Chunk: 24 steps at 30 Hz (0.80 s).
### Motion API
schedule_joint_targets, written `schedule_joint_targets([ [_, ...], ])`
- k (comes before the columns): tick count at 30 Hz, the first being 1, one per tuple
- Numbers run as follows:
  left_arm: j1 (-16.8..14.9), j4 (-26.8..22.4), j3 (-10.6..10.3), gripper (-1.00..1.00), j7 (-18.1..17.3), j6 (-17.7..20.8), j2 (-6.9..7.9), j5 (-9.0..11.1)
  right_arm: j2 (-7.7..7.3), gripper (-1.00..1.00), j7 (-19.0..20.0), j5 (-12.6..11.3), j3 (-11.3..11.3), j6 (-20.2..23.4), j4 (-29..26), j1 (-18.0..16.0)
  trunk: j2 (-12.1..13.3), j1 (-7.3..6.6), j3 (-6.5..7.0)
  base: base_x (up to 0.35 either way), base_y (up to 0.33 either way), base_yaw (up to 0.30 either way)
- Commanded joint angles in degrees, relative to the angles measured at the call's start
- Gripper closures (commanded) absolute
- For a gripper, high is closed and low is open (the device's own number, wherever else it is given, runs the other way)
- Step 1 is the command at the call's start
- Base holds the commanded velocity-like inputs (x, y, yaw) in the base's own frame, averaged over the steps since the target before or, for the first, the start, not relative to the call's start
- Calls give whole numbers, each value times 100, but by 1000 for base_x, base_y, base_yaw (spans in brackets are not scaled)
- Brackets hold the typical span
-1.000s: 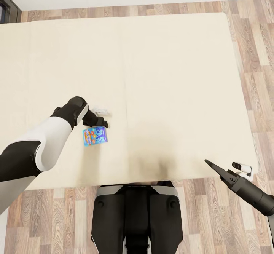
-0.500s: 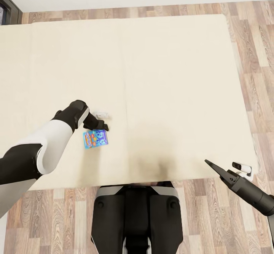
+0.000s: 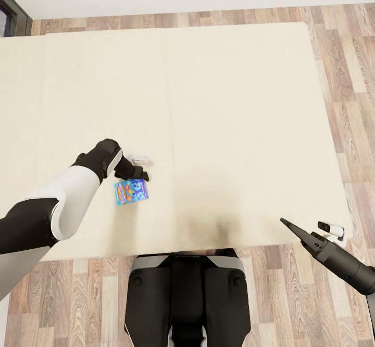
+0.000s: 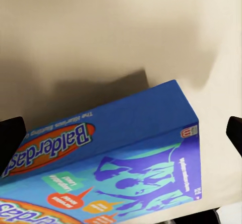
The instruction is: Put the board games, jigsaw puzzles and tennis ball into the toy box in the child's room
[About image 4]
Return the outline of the board game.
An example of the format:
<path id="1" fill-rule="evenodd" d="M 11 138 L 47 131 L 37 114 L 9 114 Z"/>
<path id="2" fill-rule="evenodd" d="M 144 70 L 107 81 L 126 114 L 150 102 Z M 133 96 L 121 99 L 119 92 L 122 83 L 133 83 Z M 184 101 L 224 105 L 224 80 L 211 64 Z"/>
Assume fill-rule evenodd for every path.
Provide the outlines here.
<path id="1" fill-rule="evenodd" d="M 199 118 L 170 80 L 27 132 L 0 224 L 117 224 L 201 199 Z"/>

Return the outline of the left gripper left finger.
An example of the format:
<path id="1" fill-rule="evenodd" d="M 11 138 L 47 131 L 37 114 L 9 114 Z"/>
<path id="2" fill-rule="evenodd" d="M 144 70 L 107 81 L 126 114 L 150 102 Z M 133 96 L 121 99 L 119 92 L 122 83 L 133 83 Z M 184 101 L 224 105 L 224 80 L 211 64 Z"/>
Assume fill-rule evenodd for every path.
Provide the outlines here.
<path id="1" fill-rule="evenodd" d="M 0 176 L 26 136 L 22 116 L 0 122 Z"/>

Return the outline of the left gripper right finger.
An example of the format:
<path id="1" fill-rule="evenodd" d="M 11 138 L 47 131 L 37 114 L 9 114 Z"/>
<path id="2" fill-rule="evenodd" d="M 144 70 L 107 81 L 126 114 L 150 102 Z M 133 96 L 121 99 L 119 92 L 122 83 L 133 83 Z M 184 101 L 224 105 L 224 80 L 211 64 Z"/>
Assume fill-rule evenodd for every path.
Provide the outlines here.
<path id="1" fill-rule="evenodd" d="M 235 116 L 229 118 L 226 135 L 242 157 L 242 118 Z"/>

